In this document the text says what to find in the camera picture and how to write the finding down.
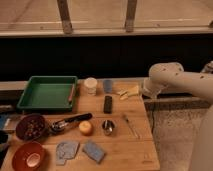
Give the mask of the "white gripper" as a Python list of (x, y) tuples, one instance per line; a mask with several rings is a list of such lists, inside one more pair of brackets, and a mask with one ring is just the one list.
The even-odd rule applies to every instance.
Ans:
[(163, 85), (154, 83), (150, 79), (145, 79), (143, 81), (142, 85), (142, 94), (151, 98), (151, 99), (156, 99), (157, 96), (161, 93), (161, 91), (164, 89)]

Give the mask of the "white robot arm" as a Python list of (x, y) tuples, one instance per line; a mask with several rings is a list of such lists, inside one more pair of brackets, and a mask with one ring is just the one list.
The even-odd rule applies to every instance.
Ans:
[(187, 72), (178, 62), (157, 63), (150, 67), (141, 91), (156, 99), (169, 87), (209, 103), (195, 138), (188, 171), (213, 171), (213, 74)]

